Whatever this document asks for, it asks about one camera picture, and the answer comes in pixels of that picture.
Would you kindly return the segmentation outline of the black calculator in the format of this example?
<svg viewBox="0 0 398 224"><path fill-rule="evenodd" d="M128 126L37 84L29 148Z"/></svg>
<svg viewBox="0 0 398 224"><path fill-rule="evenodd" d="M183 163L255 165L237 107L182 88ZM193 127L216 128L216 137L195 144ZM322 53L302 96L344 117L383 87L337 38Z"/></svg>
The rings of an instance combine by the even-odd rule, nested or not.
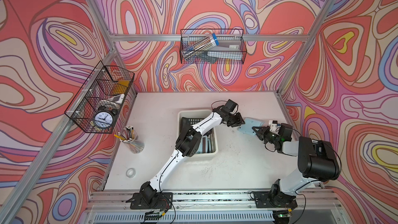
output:
<svg viewBox="0 0 398 224"><path fill-rule="evenodd" d="M180 126L179 126L179 133L182 132L182 130L184 129L185 126L190 126L190 125L194 125L199 123L200 121L202 121L201 118L187 118L187 117L182 117L180 119Z"/></svg>

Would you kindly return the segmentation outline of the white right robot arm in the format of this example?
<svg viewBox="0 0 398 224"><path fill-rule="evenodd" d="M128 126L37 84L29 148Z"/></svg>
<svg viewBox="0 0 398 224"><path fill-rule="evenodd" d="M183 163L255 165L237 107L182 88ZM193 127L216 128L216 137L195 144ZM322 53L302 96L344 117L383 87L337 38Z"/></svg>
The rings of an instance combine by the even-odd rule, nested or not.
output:
<svg viewBox="0 0 398 224"><path fill-rule="evenodd" d="M275 181L266 201L273 207L293 207L296 196L307 187L336 180L341 174L341 160L330 142L300 136L292 140L295 129L287 123L272 123L252 127L253 132L265 145L274 145L279 154L296 157L296 169L283 179Z"/></svg>

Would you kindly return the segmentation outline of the small light blue calculator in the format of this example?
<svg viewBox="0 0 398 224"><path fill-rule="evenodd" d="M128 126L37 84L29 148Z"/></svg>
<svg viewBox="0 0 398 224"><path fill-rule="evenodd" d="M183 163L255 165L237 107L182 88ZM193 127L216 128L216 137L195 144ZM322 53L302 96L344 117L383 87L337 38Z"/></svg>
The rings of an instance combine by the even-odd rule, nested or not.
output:
<svg viewBox="0 0 398 224"><path fill-rule="evenodd" d="M238 131L251 136L256 135L255 131L252 129L253 127L261 127L263 125L263 121L252 118L245 118L244 122L245 123L238 128Z"/></svg>

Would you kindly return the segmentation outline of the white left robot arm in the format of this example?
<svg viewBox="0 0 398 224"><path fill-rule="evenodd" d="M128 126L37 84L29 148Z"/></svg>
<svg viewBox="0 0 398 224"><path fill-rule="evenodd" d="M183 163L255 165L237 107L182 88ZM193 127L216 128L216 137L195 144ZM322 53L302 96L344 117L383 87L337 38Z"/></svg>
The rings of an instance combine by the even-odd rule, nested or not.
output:
<svg viewBox="0 0 398 224"><path fill-rule="evenodd" d="M143 183L138 193L126 202L130 209L160 209L168 211L173 207L173 194L162 190L162 185L168 176L184 162L193 157L200 146L205 134L213 128L225 124L227 127L239 127L245 122L238 112L238 104L232 100L224 101L211 110L211 113L198 123L193 125L190 122L182 125L179 136L176 140L175 150L162 169L149 181Z"/></svg>

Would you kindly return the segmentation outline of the white plastic storage box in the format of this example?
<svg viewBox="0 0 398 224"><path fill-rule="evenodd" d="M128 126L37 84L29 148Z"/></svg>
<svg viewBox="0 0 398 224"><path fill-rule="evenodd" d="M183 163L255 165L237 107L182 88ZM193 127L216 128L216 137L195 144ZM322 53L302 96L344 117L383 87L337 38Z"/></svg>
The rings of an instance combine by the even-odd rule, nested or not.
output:
<svg viewBox="0 0 398 224"><path fill-rule="evenodd" d="M201 122L203 119L211 114L211 110L187 110L178 113L178 130L177 135L181 130L181 119L187 118L191 125ZM192 157L188 157L185 162L202 162L210 161L217 155L219 151L217 134L215 128L211 129L206 135L203 135L197 153Z"/></svg>

